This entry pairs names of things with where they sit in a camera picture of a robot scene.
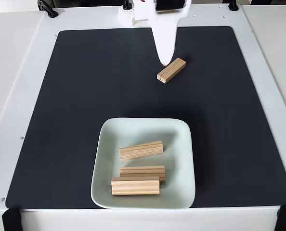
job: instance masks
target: black mat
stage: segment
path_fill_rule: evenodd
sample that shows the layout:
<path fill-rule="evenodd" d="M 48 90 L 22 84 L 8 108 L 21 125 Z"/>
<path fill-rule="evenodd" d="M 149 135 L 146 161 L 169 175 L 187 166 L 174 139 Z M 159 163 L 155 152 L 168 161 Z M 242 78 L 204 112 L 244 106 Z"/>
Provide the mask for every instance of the black mat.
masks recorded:
<path fill-rule="evenodd" d="M 61 32 L 6 205 L 98 208 L 91 177 L 101 126 L 113 117 L 189 125 L 192 207 L 286 205 L 286 173 L 233 30 L 178 28 L 177 57 L 187 66 L 165 85 L 150 28 Z"/>

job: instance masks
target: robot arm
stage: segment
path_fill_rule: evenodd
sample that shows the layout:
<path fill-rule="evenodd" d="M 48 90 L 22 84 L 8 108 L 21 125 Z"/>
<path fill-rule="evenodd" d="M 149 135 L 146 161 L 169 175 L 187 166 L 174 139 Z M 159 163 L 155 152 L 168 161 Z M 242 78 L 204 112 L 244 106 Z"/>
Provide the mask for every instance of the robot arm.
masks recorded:
<path fill-rule="evenodd" d="M 159 60 L 164 66 L 170 63 L 174 54 L 177 22 L 187 17 L 190 5 L 191 0 L 145 0 L 135 4 L 135 15 L 142 12 L 139 20 L 150 21 Z"/>

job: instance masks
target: wooden stick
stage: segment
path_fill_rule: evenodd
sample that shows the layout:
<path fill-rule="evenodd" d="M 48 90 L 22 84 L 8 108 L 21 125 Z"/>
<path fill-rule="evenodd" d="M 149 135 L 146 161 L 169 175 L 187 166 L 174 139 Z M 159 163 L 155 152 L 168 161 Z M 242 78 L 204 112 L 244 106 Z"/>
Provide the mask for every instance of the wooden stick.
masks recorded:
<path fill-rule="evenodd" d="M 119 156 L 121 161 L 140 158 L 149 155 L 156 155 L 159 153 L 163 153 L 162 141 L 143 143 L 132 147 L 119 149 Z"/>
<path fill-rule="evenodd" d="M 159 177 L 113 177 L 112 195 L 160 194 Z"/>
<path fill-rule="evenodd" d="M 166 84 L 185 66 L 186 62 L 180 58 L 177 58 L 157 75 L 157 79 Z"/>
<path fill-rule="evenodd" d="M 120 177 L 151 177 L 158 176 L 160 181 L 166 181 L 166 169 L 164 166 L 121 167 Z"/>

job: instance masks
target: light green bowl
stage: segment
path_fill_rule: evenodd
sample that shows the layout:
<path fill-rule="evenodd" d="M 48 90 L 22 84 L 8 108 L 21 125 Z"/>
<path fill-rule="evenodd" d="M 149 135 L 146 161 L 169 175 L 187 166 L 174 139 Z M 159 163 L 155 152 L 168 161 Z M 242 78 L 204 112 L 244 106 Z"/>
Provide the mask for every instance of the light green bowl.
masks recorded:
<path fill-rule="evenodd" d="M 162 141 L 158 155 L 121 161 L 118 149 Z M 120 167 L 158 166 L 166 168 L 166 182 L 159 195 L 113 196 L 112 177 Z M 195 199 L 195 174 L 189 126 L 178 119 L 113 118 L 100 131 L 91 182 L 91 198 L 104 208 L 189 208 Z"/>

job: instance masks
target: stacked wooden blocks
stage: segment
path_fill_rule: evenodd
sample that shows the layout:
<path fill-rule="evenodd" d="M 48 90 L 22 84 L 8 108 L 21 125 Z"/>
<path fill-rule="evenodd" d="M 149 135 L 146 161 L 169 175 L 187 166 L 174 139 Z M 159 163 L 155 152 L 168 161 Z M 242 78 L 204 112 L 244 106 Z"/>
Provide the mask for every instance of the stacked wooden blocks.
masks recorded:
<path fill-rule="evenodd" d="M 160 194 L 159 177 L 113 177 L 112 195 Z"/>
<path fill-rule="evenodd" d="M 144 143 L 119 149 L 121 161 L 163 153 L 162 141 Z"/>
<path fill-rule="evenodd" d="M 177 73 L 179 73 L 186 66 L 186 62 L 180 58 L 174 60 L 169 66 L 164 68 L 158 75 L 159 79 L 163 83 L 167 83 L 172 79 Z"/>
<path fill-rule="evenodd" d="M 160 181 L 166 181 L 164 166 L 121 167 L 120 177 L 151 177 L 158 176 Z"/>
<path fill-rule="evenodd" d="M 120 148 L 121 161 L 163 153 L 162 141 Z M 166 181 L 164 166 L 121 167 L 120 177 L 111 181 L 112 195 L 160 194 L 160 181 Z"/>

